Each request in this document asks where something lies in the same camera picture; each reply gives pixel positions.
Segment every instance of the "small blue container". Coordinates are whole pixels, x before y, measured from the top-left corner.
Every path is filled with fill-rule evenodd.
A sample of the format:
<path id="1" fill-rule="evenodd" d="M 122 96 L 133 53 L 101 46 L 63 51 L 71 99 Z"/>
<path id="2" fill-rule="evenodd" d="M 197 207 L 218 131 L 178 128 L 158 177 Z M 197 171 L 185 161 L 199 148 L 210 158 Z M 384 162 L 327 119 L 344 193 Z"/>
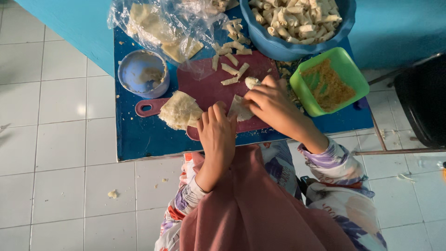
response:
<path id="1" fill-rule="evenodd" d="M 271 36 L 265 28 L 257 23 L 251 8 L 249 8 L 248 0 L 240 0 L 240 8 L 248 23 L 249 36 L 254 46 L 263 55 L 286 62 L 335 48 L 350 33 L 355 23 L 356 2 L 355 0 L 336 0 L 336 4 L 339 7 L 342 22 L 337 27 L 334 37 L 317 45 L 295 45 Z"/>
<path id="2" fill-rule="evenodd" d="M 151 71 L 164 73 L 161 83 L 148 81 Z M 118 67 L 118 79 L 129 92 L 144 99 L 154 99 L 166 93 L 170 85 L 170 76 L 165 60 L 149 50 L 136 50 L 122 59 Z"/>

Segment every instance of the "table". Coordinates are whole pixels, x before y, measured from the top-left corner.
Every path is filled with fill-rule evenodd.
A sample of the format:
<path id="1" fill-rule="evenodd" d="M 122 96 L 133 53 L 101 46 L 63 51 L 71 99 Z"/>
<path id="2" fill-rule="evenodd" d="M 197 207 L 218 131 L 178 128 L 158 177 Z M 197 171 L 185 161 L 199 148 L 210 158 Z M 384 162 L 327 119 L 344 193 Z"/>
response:
<path id="1" fill-rule="evenodd" d="M 243 18 L 240 7 L 225 12 L 230 19 Z M 247 23 L 242 21 L 245 36 L 248 36 Z M 339 47 L 344 48 L 353 58 L 348 38 L 343 39 Z M 201 143 L 191 140 L 183 130 L 169 128 L 158 116 L 139 117 L 135 113 L 135 105 L 142 100 L 121 86 L 118 80 L 118 62 L 128 53 L 143 49 L 120 28 L 114 29 L 115 89 L 116 89 L 116 146 L 118 161 L 128 161 L 148 157 L 175 155 L 188 151 L 202 150 Z M 203 48 L 192 59 L 209 58 L 213 50 Z M 170 71 L 170 87 L 160 98 L 171 97 L 178 89 L 177 68 L 167 63 Z M 336 113 L 312 118 L 323 133 L 337 133 L 350 130 L 372 128 L 373 122 L 369 109 L 356 109 L 349 105 Z M 237 146 L 259 142 L 270 142 L 289 139 L 287 136 L 266 128 L 237 134 Z"/>

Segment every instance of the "green plastic container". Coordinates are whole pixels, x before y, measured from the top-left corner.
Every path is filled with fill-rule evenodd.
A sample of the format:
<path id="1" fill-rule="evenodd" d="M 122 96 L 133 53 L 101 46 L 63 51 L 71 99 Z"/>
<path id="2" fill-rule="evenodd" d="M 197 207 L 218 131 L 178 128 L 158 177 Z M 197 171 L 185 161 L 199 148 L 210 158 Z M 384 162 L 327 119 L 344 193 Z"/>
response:
<path id="1" fill-rule="evenodd" d="M 310 86 L 316 87 L 319 78 L 308 76 L 304 79 L 299 73 L 320 64 L 325 59 L 331 59 L 330 67 L 338 73 L 339 77 L 346 85 L 352 87 L 356 92 L 356 95 L 353 98 L 340 104 L 338 108 L 331 112 L 325 112 L 322 110 L 306 84 L 306 81 L 313 81 Z M 335 113 L 366 96 L 370 91 L 367 80 L 364 78 L 361 71 L 359 71 L 358 67 L 355 65 L 348 53 L 341 47 L 333 48 L 301 63 L 297 68 L 297 71 L 289 79 L 289 83 L 291 84 L 294 93 L 299 97 L 305 111 L 307 111 L 307 113 L 312 117 Z"/>

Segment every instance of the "pile of rolled pastries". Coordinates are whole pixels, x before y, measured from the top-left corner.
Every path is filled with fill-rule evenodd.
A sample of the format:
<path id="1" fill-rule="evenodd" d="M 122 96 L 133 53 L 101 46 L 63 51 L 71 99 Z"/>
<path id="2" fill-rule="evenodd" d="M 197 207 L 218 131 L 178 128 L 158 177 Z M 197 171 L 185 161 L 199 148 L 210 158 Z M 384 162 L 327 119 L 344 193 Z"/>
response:
<path id="1" fill-rule="evenodd" d="M 248 4 L 271 36 L 293 44 L 325 42 L 342 22 L 335 0 L 250 0 Z"/>

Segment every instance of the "breadcrumbs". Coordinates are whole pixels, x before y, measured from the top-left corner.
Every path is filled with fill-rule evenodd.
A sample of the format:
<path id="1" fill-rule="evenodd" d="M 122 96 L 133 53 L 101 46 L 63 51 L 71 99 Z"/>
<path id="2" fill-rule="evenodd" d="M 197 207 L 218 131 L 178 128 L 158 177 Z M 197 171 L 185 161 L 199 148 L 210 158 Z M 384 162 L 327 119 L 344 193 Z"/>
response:
<path id="1" fill-rule="evenodd" d="M 326 112 L 333 111 L 340 104 L 356 95 L 355 91 L 346 85 L 330 67 L 330 63 L 330 59 L 325 59 L 322 63 L 301 73 L 302 77 L 313 75 L 313 81 L 306 81 L 306 83 L 317 103 Z M 319 82 L 316 88 L 311 88 L 318 74 Z"/>

